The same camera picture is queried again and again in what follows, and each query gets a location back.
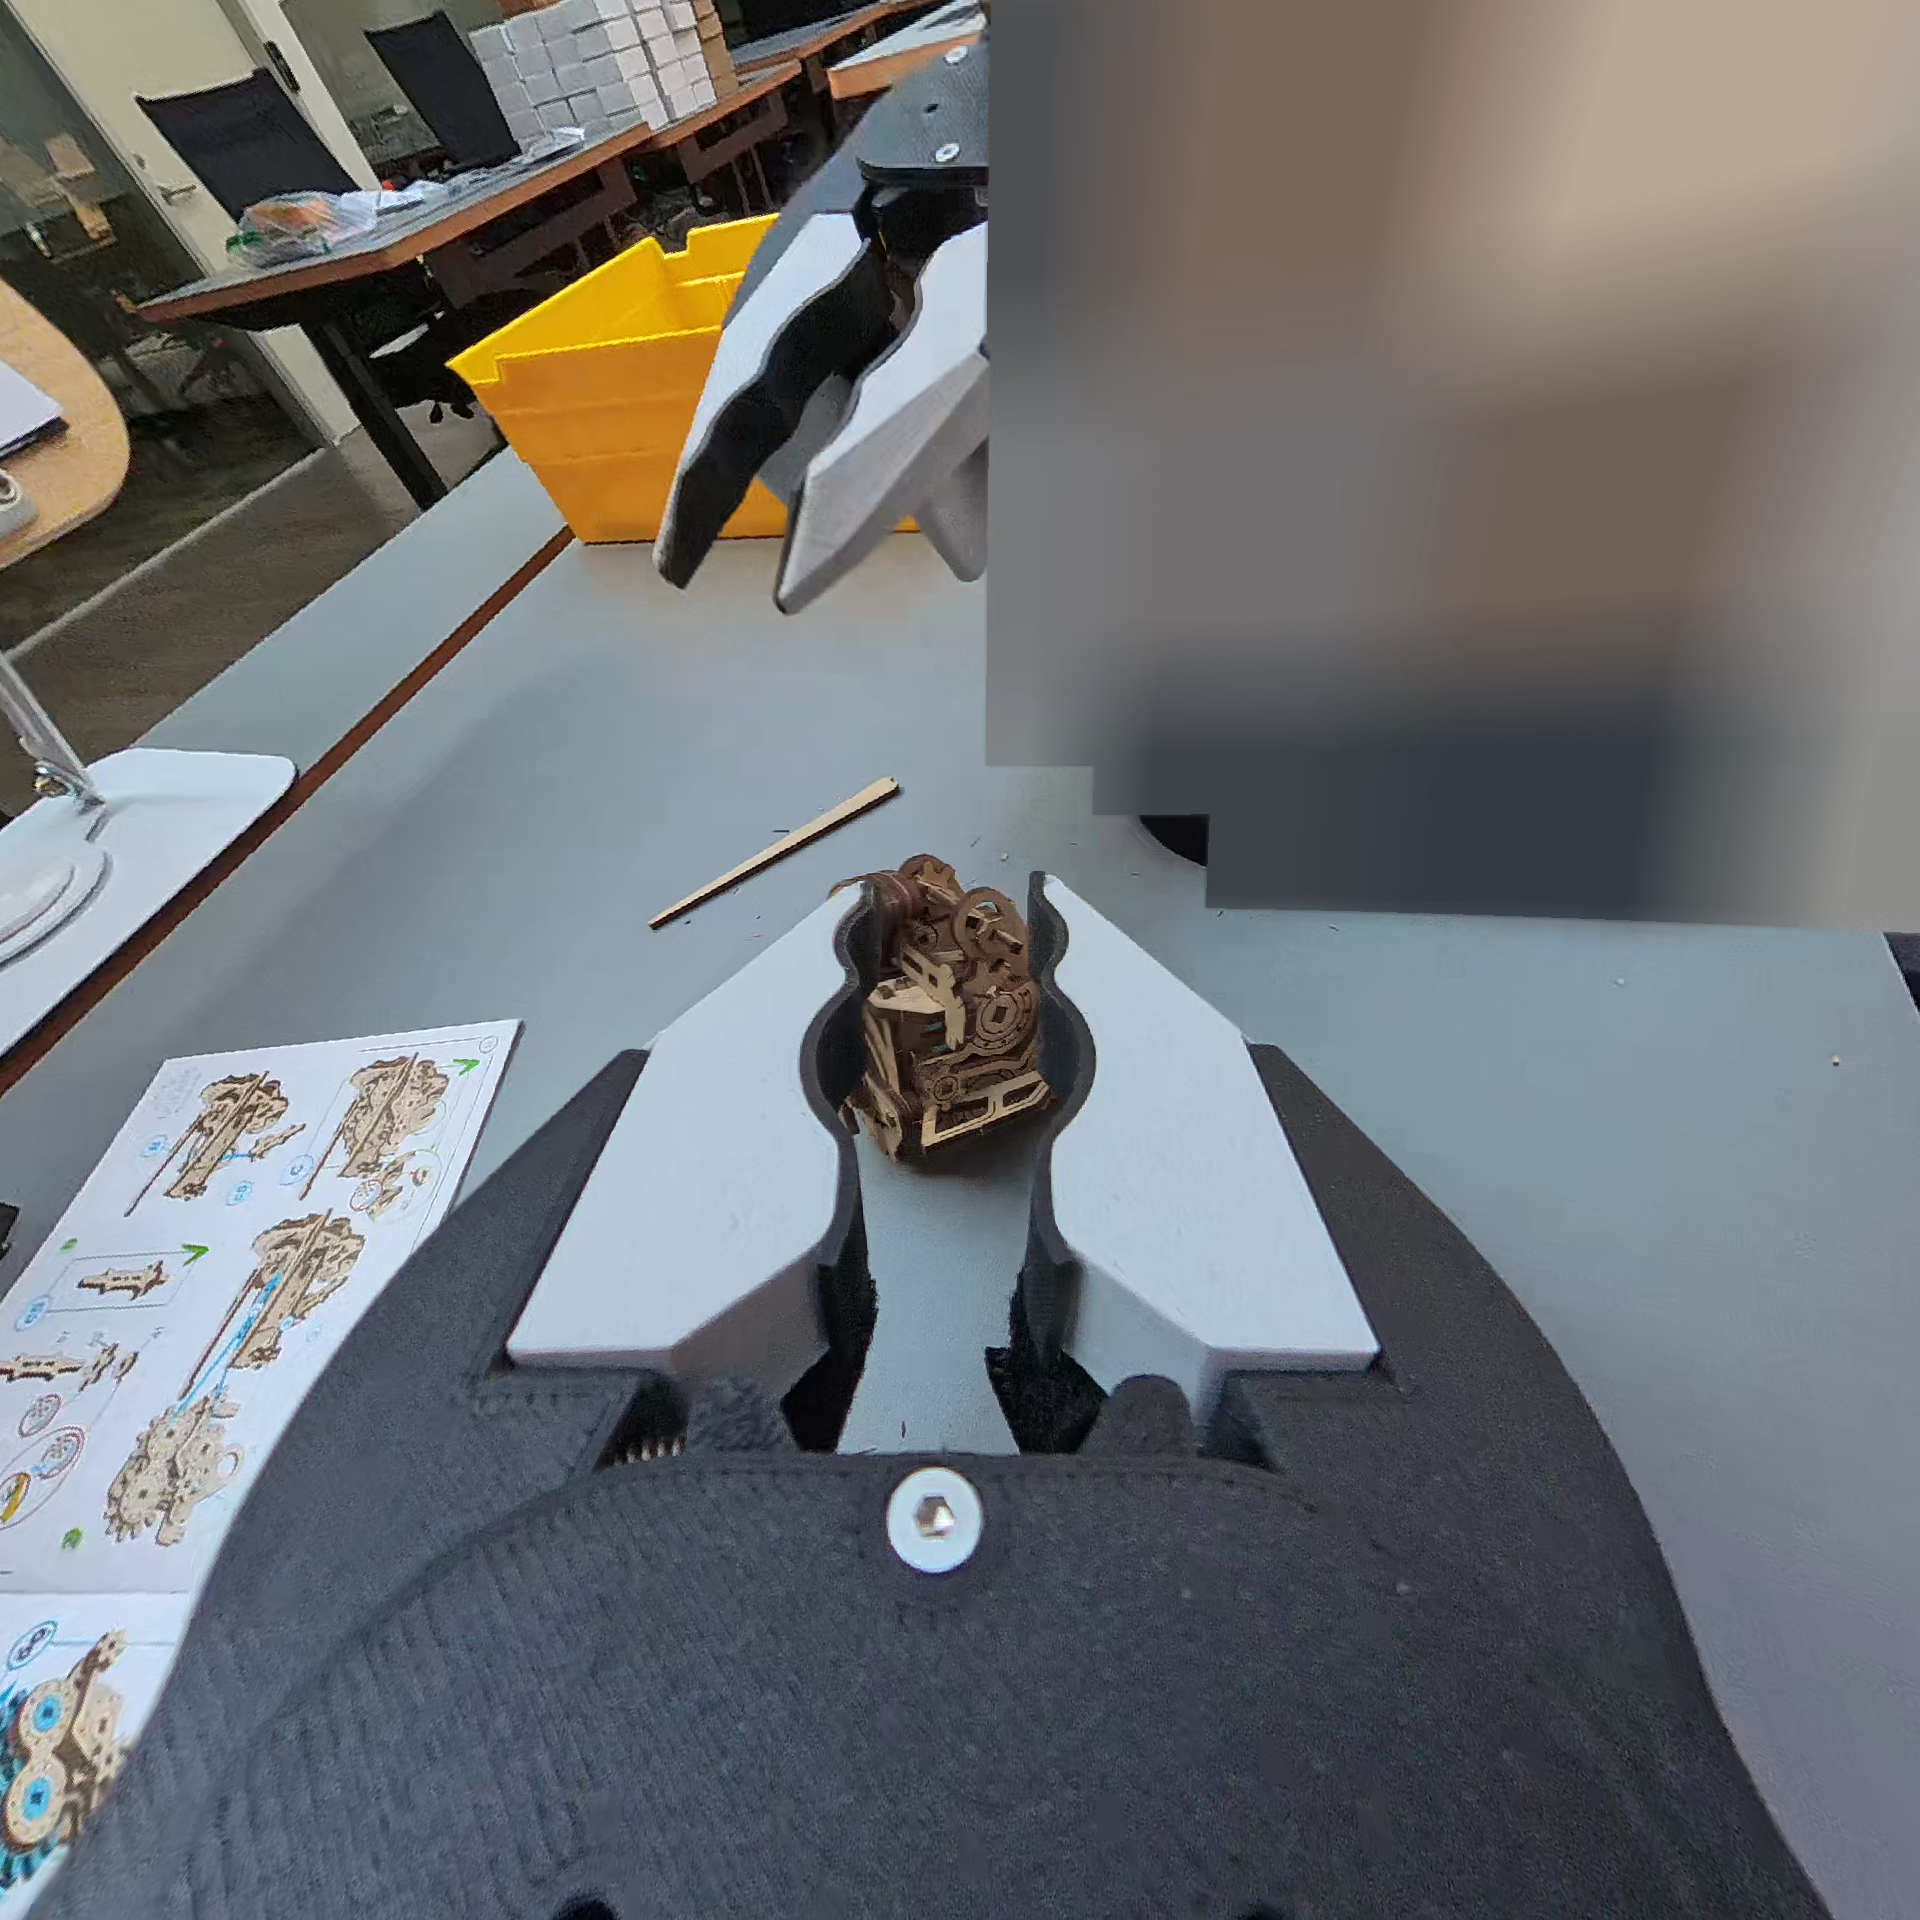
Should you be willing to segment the black office chair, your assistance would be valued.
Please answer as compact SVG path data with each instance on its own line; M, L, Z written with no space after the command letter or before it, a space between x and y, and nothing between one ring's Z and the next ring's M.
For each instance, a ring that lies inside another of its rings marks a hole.
M232 223L261 202L357 188L266 67L220 88L134 96L134 105Z
M494 169L520 155L485 68L445 12L364 31L364 40L453 172Z

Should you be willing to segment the wooden mechanical puzzle model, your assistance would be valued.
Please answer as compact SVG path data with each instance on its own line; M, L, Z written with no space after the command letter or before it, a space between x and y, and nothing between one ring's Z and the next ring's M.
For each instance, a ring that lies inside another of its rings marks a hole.
M863 1065L843 1116L896 1164L1044 1114L1040 988L1021 909L952 864L912 855L839 881L876 914L859 1009Z

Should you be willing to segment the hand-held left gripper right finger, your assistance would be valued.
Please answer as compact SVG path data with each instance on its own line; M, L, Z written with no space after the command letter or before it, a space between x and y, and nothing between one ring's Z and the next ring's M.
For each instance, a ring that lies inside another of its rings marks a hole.
M1040 1072L1020 1309L1042 1365L1163 1376L1210 1424L1242 1373L1367 1372L1381 1340L1237 1025L1062 879L1028 879Z

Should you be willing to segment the white lamp base plate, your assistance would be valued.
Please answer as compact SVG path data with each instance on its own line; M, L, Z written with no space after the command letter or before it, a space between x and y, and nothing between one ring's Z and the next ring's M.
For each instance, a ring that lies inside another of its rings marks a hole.
M285 797L271 755L125 751L85 764L3 661L3 707L36 802L3 827L3 1048L130 949Z

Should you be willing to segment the illustrated instruction booklet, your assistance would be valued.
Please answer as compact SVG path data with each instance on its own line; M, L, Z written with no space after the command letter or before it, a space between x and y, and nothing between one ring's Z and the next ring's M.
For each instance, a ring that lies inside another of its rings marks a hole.
M5 1916L125 1762L307 1392L451 1209L520 1025L174 1059L5 1297Z

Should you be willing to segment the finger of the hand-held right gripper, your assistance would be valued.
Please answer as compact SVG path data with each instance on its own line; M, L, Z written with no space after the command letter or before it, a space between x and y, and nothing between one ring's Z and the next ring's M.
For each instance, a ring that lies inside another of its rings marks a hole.
M655 531L655 570L685 587L767 465L783 539L812 455L917 306L923 259L888 259L851 210L779 220L717 333Z
M774 601L799 613L912 520L951 577L976 584L990 556L990 228L936 247L915 314L852 387L842 423L805 467Z

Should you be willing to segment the clear plastic bag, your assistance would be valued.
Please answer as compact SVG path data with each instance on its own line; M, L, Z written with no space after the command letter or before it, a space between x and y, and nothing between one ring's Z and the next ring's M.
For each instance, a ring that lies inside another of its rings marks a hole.
M226 264L236 269L266 269L339 253L403 215L444 204L447 195L445 181L354 188L342 195L322 191L274 195L238 215L236 232L226 240Z

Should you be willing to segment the dark brown-edged desk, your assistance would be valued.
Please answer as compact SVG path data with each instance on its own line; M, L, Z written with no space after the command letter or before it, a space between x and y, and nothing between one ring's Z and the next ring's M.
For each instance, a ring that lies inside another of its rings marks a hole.
M706 181L787 128L782 95L799 74L797 59L763 65L734 95L661 131L626 114L552 160L383 215L335 252L195 280L134 314L150 324L205 321L254 333L301 332L376 455L427 511L447 488L376 387L367 314L404 293L434 290L461 308L528 290L544 261L637 207L635 155L671 160L690 185Z

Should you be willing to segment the yellow plastic bin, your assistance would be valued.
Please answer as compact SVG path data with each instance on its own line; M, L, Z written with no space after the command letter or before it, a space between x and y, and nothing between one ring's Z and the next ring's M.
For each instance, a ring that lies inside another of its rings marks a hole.
M579 539L655 541L717 333L774 225L640 242L451 361ZM717 539L779 538L783 495L767 465Z

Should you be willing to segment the grey desk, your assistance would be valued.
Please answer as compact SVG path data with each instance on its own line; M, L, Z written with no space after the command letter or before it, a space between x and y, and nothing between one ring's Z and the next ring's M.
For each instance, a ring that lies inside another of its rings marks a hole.
M1466 1233L1598 1412L1836 1916L1915 1916L1915 1009L1877 932L1278 914L984 760L984 600L910 545L779 618L571 545L5 1093L5 1280L186 1053L515 1017L472 1180L832 881L1070 882ZM661 930L880 777L901 795Z
M523 461L494 457L285 620L136 745L279 755L285 793L6 1048L8 1093L310 802L560 556L571 531Z

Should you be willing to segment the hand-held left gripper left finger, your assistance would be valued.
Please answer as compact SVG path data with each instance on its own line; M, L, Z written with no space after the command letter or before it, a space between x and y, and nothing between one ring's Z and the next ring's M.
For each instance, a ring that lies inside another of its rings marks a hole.
M774 1400L826 1369L847 1401L876 1287L842 1120L859 1069L846 885L645 1050L626 1104L508 1340L525 1368L622 1368Z

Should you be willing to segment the stack of white boxes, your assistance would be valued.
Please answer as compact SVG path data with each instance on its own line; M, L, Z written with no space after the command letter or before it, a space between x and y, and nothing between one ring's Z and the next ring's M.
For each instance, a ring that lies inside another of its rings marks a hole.
M467 40L523 154L613 123L661 131L736 90L710 2L515 2L499 12Z

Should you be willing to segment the round wooden table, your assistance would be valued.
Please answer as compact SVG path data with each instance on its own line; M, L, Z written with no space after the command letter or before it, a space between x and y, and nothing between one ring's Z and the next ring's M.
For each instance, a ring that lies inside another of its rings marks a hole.
M3 567L38 554L98 520L127 480L127 425L102 378L23 295L3 285L3 356L63 416L63 432L8 452L5 469L34 506L34 517L8 527Z

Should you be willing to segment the thin wooden stick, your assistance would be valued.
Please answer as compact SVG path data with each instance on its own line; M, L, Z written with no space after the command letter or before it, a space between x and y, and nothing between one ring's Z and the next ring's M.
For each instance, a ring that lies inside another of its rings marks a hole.
M872 815L876 809L884 807L886 802L901 795L901 781L892 776L880 777L870 785L863 785L852 795L829 805L826 812L816 815L812 820L802 823L776 836L767 848L741 859L731 869L717 873L716 879L706 881L696 889L692 889L680 900L654 912L646 922L648 930L661 930L671 922L680 922L690 912L699 909L712 899L720 899L734 892L741 882L757 879L758 873L770 871L772 866L782 864L783 859L812 848L814 844L823 841L826 836L842 832L843 827L862 820L863 816Z

